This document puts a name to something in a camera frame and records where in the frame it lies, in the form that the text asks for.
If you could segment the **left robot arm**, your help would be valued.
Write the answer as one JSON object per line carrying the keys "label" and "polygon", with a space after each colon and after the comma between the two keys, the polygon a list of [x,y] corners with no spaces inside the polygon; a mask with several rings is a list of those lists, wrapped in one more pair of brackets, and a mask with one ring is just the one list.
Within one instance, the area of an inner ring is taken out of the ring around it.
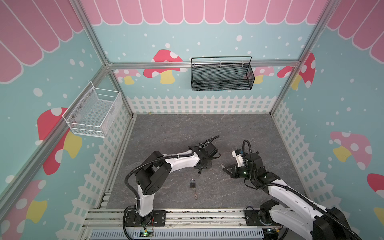
{"label": "left robot arm", "polygon": [[155,193],[163,186],[169,174],[185,168],[194,168],[201,172],[210,168],[212,160],[219,157],[219,150],[210,141],[191,146],[186,152],[178,154],[152,152],[124,180],[126,187],[135,195],[137,215],[144,218],[153,212]]}

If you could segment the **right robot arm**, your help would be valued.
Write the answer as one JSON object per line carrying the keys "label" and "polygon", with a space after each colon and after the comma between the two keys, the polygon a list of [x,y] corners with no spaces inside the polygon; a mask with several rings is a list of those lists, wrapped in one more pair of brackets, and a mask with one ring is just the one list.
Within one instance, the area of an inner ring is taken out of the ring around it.
{"label": "right robot arm", "polygon": [[250,147],[250,142],[244,140],[242,148],[232,152],[236,164],[223,170],[232,179],[243,179],[248,188],[272,196],[260,206],[262,224],[283,225],[306,240],[360,239],[341,210],[319,205],[291,188],[279,176],[266,170],[259,152],[245,150]]}

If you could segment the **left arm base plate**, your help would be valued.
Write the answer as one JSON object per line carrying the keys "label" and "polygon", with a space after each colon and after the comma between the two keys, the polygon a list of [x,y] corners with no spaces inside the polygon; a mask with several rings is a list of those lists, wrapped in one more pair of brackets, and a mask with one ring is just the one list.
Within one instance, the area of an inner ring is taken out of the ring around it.
{"label": "left arm base plate", "polygon": [[166,211],[152,211],[147,216],[142,217],[135,210],[128,209],[124,213],[123,226],[125,227],[164,227],[166,221]]}

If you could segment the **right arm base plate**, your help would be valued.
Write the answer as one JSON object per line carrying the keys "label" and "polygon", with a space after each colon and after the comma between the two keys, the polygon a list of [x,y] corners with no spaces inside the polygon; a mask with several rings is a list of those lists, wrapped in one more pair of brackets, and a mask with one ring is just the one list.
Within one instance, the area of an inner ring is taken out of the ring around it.
{"label": "right arm base plate", "polygon": [[244,210],[244,214],[247,226],[262,226],[267,228],[270,226],[280,226],[280,224],[274,222],[265,211],[246,209]]}

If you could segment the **aluminium front rail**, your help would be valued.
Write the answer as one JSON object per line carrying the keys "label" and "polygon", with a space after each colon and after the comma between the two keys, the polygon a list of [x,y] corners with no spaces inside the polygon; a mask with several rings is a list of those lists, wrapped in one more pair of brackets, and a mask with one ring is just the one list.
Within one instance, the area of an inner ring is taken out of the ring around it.
{"label": "aluminium front rail", "polygon": [[[248,228],[244,208],[164,209],[164,229]],[[122,229],[123,209],[90,210],[83,229]]]}

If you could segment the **black padlock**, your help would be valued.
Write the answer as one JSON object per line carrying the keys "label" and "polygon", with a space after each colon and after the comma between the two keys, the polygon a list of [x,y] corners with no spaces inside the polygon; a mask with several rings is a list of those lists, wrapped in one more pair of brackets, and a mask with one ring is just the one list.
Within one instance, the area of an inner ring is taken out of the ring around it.
{"label": "black padlock", "polygon": [[190,180],[190,189],[195,189],[196,188],[196,181],[194,179]]}

